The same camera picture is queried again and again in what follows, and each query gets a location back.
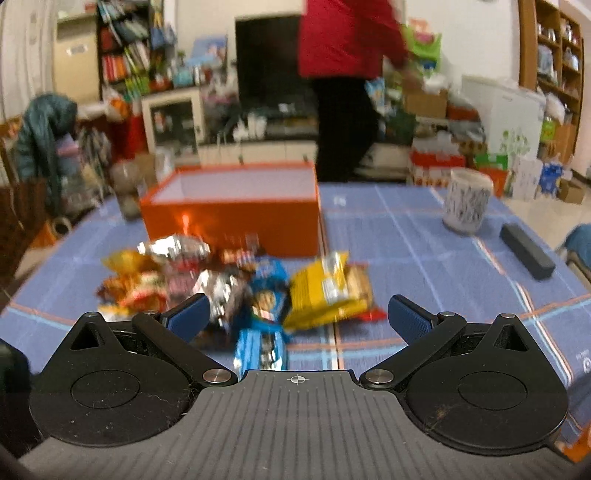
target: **white refrigerator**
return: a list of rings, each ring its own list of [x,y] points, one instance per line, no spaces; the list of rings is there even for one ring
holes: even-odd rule
[[[537,158],[546,98],[531,90],[511,88],[493,79],[463,76],[462,93],[478,110],[488,152]]]

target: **teal jacket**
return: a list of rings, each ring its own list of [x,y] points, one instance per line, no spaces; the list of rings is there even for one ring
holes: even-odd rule
[[[61,178],[56,139],[74,131],[78,105],[68,97],[46,93],[33,99],[22,116],[15,145],[21,181],[44,177],[50,213],[61,215]]]

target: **blue gripper pad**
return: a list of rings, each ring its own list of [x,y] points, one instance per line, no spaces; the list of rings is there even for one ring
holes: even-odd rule
[[[435,315],[423,310],[418,305],[415,306],[418,310],[416,311],[406,303],[411,302],[401,295],[392,297],[388,303],[388,320],[396,333],[410,345],[432,330],[433,324],[430,317],[435,317]]]
[[[209,323],[209,300],[197,294],[162,315],[164,326],[188,343]]]

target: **red shirt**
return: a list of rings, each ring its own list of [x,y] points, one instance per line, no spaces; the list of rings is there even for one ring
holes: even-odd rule
[[[374,79],[388,57],[407,59],[388,0],[308,0],[300,23],[300,75]]]

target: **gray ribbed plate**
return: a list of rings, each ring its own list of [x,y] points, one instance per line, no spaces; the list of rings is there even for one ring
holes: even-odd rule
[[[571,466],[548,449],[506,457],[450,449],[416,428],[396,396],[343,371],[251,371],[238,385],[205,389],[148,440],[86,448],[48,439],[21,461],[44,480],[543,480],[565,478]]]

